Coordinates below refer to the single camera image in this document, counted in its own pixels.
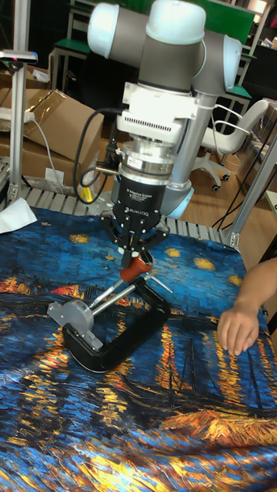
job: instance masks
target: cardboard box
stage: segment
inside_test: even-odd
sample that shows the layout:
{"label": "cardboard box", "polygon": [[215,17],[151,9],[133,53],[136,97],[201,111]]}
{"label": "cardboard box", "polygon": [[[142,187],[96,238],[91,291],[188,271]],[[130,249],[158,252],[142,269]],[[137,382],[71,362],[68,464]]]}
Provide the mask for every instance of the cardboard box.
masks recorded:
{"label": "cardboard box", "polygon": [[[0,100],[4,95],[3,91],[0,90]],[[5,99],[3,107],[10,108],[11,105],[12,91]],[[82,130],[94,110],[60,91],[35,89],[26,90],[25,110],[34,113],[50,149],[74,161]],[[98,150],[103,119],[102,115],[96,115],[85,134],[79,159],[79,164],[85,168],[92,163]],[[10,121],[0,121],[0,131],[9,131],[10,127]],[[44,138],[33,121],[24,124],[23,134],[45,147]]]}
{"label": "cardboard box", "polygon": [[[48,76],[48,81],[38,80],[34,76],[36,71],[42,73],[43,76]],[[2,68],[0,70],[0,88],[10,88],[12,86],[12,75],[9,73],[8,69]],[[51,88],[51,77],[45,68],[39,68],[36,65],[27,65],[26,70],[26,88],[27,89],[50,89]]]}
{"label": "cardboard box", "polygon": [[[10,141],[8,133],[0,134],[0,155],[9,156]],[[72,170],[73,162],[56,152],[51,151],[52,162],[58,173],[58,179],[64,186],[73,186]],[[82,173],[86,167],[79,165],[77,168],[77,182],[79,183]],[[33,141],[24,138],[22,151],[22,174],[26,177],[42,178],[46,181],[55,180],[55,175],[49,161],[48,153],[45,147],[36,144]]]}
{"label": "cardboard box", "polygon": [[[28,111],[35,114],[51,150],[52,161],[57,171],[63,173],[59,179],[65,186],[72,186],[72,170],[82,129],[93,109],[59,91],[26,90]],[[11,93],[3,106],[10,108]],[[104,117],[97,115],[89,125],[77,167],[77,180],[94,160],[100,145],[102,122]],[[0,155],[9,155],[10,121],[0,121]],[[22,174],[35,178],[55,181],[55,176],[48,158],[45,141],[33,121],[24,124],[24,148],[22,157]]]}

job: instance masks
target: white chair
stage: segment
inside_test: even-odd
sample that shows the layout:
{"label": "white chair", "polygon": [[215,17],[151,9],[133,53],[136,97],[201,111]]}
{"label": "white chair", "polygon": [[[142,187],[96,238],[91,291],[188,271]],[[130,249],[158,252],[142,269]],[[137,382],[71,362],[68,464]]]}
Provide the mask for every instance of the white chair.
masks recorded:
{"label": "white chair", "polygon": [[246,135],[249,135],[252,128],[258,123],[261,117],[265,114],[269,103],[262,99],[256,102],[244,116],[239,119],[237,125],[230,125],[226,121],[216,121],[215,125],[218,123],[223,123],[229,126],[235,127],[235,131],[230,135],[224,135],[219,133],[219,131],[214,128],[207,128],[202,140],[201,146],[208,149],[204,157],[197,157],[192,170],[202,169],[208,171],[212,177],[215,179],[215,184],[212,186],[213,191],[219,190],[221,186],[221,180],[216,173],[216,169],[223,171],[224,175],[222,177],[223,181],[227,181],[231,174],[231,171],[224,167],[224,165],[217,164],[212,161],[211,155],[212,150],[216,150],[219,154],[230,155],[235,154],[242,146]]}

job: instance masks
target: blue fabric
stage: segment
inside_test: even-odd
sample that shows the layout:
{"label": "blue fabric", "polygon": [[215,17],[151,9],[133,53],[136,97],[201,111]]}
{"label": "blue fabric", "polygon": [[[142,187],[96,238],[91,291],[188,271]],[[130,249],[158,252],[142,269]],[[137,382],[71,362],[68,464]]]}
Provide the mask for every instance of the blue fabric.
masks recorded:
{"label": "blue fabric", "polygon": [[[216,318],[245,274],[240,254],[170,234],[149,285],[168,323],[114,371],[72,358],[48,303],[89,301],[118,280],[121,257],[97,218],[35,210],[0,242],[0,490],[277,490],[277,370],[262,315],[230,357]],[[139,316],[136,296],[95,319],[110,341]]]}

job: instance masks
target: metal rod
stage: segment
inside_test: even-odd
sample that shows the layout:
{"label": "metal rod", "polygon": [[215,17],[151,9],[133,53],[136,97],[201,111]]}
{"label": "metal rod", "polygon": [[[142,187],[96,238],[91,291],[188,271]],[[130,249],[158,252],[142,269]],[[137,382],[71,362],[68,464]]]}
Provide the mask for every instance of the metal rod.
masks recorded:
{"label": "metal rod", "polygon": [[103,292],[102,294],[100,294],[91,304],[88,305],[88,307],[90,309],[93,309],[94,306],[96,306],[97,304],[99,304],[99,302],[103,301],[103,299],[105,299],[106,297],[108,297],[110,294],[112,294],[112,292],[114,292],[118,287],[120,287],[120,285],[122,285],[123,282],[124,281],[120,278],[117,282],[115,282],[114,285],[112,285],[105,292]]}
{"label": "metal rod", "polygon": [[173,294],[173,291],[167,285],[165,285],[163,282],[161,282],[157,277],[152,276],[152,280],[155,280],[155,282],[157,282],[157,284],[160,284],[164,289],[166,289],[171,294]]}
{"label": "metal rod", "polygon": [[255,47],[256,47],[256,45],[258,44],[258,40],[260,39],[260,35],[261,35],[261,33],[262,33],[262,30],[263,30],[264,25],[265,25],[265,21],[266,21],[266,19],[267,19],[267,16],[268,16],[268,14],[269,14],[269,12],[270,12],[271,8],[272,8],[272,5],[271,5],[271,3],[269,2],[269,3],[265,6],[265,10],[264,10],[264,12],[263,12],[263,14],[262,14],[262,18],[261,18],[261,20],[260,20],[260,22],[259,22],[259,26],[258,26],[258,28],[257,28],[257,31],[255,32],[255,36],[254,36],[254,39],[253,39],[253,41],[252,41],[252,45],[251,45],[251,48],[250,48],[250,51],[249,51],[249,54],[250,54],[250,55],[253,55],[253,53],[254,53],[254,51],[255,51]]}
{"label": "metal rod", "polygon": [[232,234],[240,234],[244,227],[252,208],[257,202],[262,190],[264,189],[272,169],[276,163],[277,156],[277,134],[275,135],[272,144],[270,145],[263,163],[250,186],[247,195],[239,209],[239,212],[234,220],[233,225],[228,229],[227,237],[230,238]]}
{"label": "metal rod", "polygon": [[102,172],[104,175],[119,176],[119,172],[114,169],[106,169],[106,168],[102,168],[101,166],[95,166],[95,170]]}
{"label": "metal rod", "polygon": [[96,316],[99,313],[102,313],[105,309],[109,308],[109,306],[112,306],[116,301],[119,301],[119,299],[123,298],[125,295],[131,294],[135,290],[135,285],[131,284],[129,285],[126,289],[123,291],[119,292],[118,294],[115,294],[111,299],[109,299],[106,302],[103,302],[101,306],[97,307],[92,311],[93,316]]}
{"label": "metal rod", "polygon": [[[28,51],[31,0],[15,0],[14,51]],[[22,175],[23,124],[25,110],[26,64],[12,76],[12,121],[10,143],[10,186],[8,199],[20,194]]]}

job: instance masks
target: black cable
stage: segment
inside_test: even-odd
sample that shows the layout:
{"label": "black cable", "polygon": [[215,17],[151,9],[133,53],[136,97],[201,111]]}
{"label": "black cable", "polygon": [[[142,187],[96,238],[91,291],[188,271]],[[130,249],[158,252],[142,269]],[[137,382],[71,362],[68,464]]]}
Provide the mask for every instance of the black cable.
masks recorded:
{"label": "black cable", "polygon": [[30,185],[30,183],[28,183],[27,179],[25,178],[25,176],[22,175],[22,181],[23,183],[26,184],[26,186],[28,186],[28,188],[31,188],[32,186]]}
{"label": "black cable", "polygon": [[[258,198],[257,202],[255,203],[255,205],[257,205],[258,201],[260,201],[262,199],[262,196],[265,194],[266,190],[269,188],[270,184],[272,183],[272,181],[276,175],[277,175],[277,168],[275,169],[273,175],[269,179],[268,184],[264,187],[264,189],[262,190],[262,193],[259,195],[259,198]],[[237,208],[239,208],[242,205],[242,203],[243,203],[243,200],[232,211],[234,212]],[[224,226],[221,230],[224,231],[224,229],[228,229],[229,227],[231,227],[231,225],[233,225],[233,222],[231,222],[231,224]]]}
{"label": "black cable", "polygon": [[[77,198],[85,205],[91,205],[93,204],[97,198],[99,197],[99,192],[98,194],[96,195],[96,197],[91,200],[91,201],[86,201],[86,200],[83,200],[79,193],[78,193],[78,189],[77,189],[77,179],[76,179],[76,175],[77,175],[77,167],[78,167],[78,160],[79,160],[79,157],[80,157],[80,154],[81,154],[81,150],[82,150],[82,145],[83,145],[83,141],[84,141],[84,138],[85,138],[85,134],[87,132],[87,129],[89,127],[89,124],[91,123],[91,121],[93,120],[93,118],[97,115],[99,115],[99,113],[112,113],[114,115],[120,115],[122,113],[122,109],[114,109],[114,108],[103,108],[103,109],[98,109],[97,111],[94,111],[92,113],[92,115],[90,115],[88,117],[88,120],[87,122],[85,123],[85,126],[83,128],[83,131],[82,131],[82,134],[81,134],[81,137],[80,137],[80,141],[78,143],[78,149],[77,149],[77,152],[76,152],[76,157],[75,157],[75,161],[74,161],[74,165],[73,165],[73,188],[74,188],[74,191],[76,193],[76,196]],[[102,189],[104,188],[104,186],[102,185],[101,188],[100,188],[100,193],[102,192]]]}
{"label": "black cable", "polygon": [[189,125],[190,125],[190,120],[189,120],[189,119],[187,119],[186,124],[185,124],[185,129],[184,129],[184,131],[183,131],[182,138],[181,138],[181,141],[180,141],[180,143],[179,143],[179,147],[178,147],[177,154],[180,152],[180,150],[181,150],[181,148],[182,148],[182,145],[183,145],[184,140],[185,140],[185,134],[186,134],[186,132],[188,131]]}
{"label": "black cable", "polygon": [[228,215],[232,214],[232,212],[234,212],[235,210],[237,210],[237,208],[239,208],[239,207],[242,205],[243,201],[242,201],[239,205],[237,205],[237,206],[236,206],[233,210],[231,210],[232,206],[233,206],[233,205],[234,205],[234,203],[235,203],[235,200],[237,199],[237,197],[239,196],[240,191],[242,190],[242,187],[243,187],[243,185],[244,185],[244,183],[245,183],[245,181],[246,181],[247,177],[249,176],[250,172],[251,172],[251,171],[252,171],[252,169],[254,168],[255,163],[258,161],[258,159],[259,159],[259,157],[260,157],[260,155],[261,155],[261,153],[262,153],[262,151],[263,151],[264,147],[266,146],[266,144],[267,144],[267,142],[268,142],[268,140],[269,140],[269,137],[270,137],[270,135],[272,134],[273,129],[274,129],[274,127],[275,127],[275,125],[276,125],[276,124],[277,124],[277,119],[274,121],[273,126],[272,126],[272,129],[271,129],[271,131],[269,132],[268,136],[266,137],[266,139],[265,139],[264,143],[262,144],[262,147],[260,148],[260,150],[259,150],[258,154],[254,157],[254,159],[253,159],[253,161],[252,161],[252,163],[251,163],[251,165],[250,165],[250,167],[249,167],[248,171],[247,171],[247,172],[246,172],[246,174],[245,174],[245,177],[244,177],[244,178],[243,178],[243,180],[242,180],[242,183],[241,183],[241,184],[240,184],[240,186],[239,186],[239,189],[237,190],[237,192],[236,192],[236,194],[235,194],[235,197],[233,198],[233,200],[232,200],[231,204],[229,205],[229,208],[228,208],[227,212],[226,212],[226,213],[225,213],[222,217],[220,217],[220,219],[218,219],[218,220],[217,220],[217,221],[216,221],[216,222],[212,225],[212,228],[213,228],[213,227],[215,227],[215,226],[216,226],[216,225],[220,222],[220,224],[219,224],[219,226],[218,226],[218,229],[217,229],[217,230],[219,231],[219,229],[220,229],[220,227],[222,226],[222,224],[223,224],[224,220],[226,219],[226,217],[228,217]]}
{"label": "black cable", "polygon": [[80,185],[82,186],[82,188],[89,188],[98,180],[98,178],[101,174],[100,171],[97,172],[96,176],[94,176],[93,179],[89,183],[84,183],[83,180],[85,179],[85,176],[89,172],[92,172],[92,171],[95,171],[95,168],[88,168],[85,172],[83,172],[82,176],[80,177]]}

